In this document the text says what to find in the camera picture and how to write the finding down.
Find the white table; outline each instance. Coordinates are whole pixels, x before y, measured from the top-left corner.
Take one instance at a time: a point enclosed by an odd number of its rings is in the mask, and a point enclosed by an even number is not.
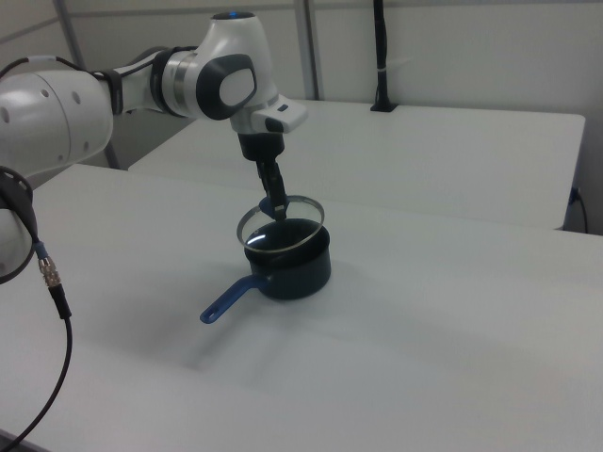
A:
[[[287,190],[425,214],[547,229],[563,225],[584,118],[577,115],[303,102],[278,158]],[[230,122],[196,121],[131,171],[256,190]]]
[[[53,451],[598,451],[599,236],[324,202],[333,277],[248,293],[257,191],[75,166],[36,190],[73,364],[31,441]],[[35,264],[0,287],[0,427],[48,397],[64,329]]]

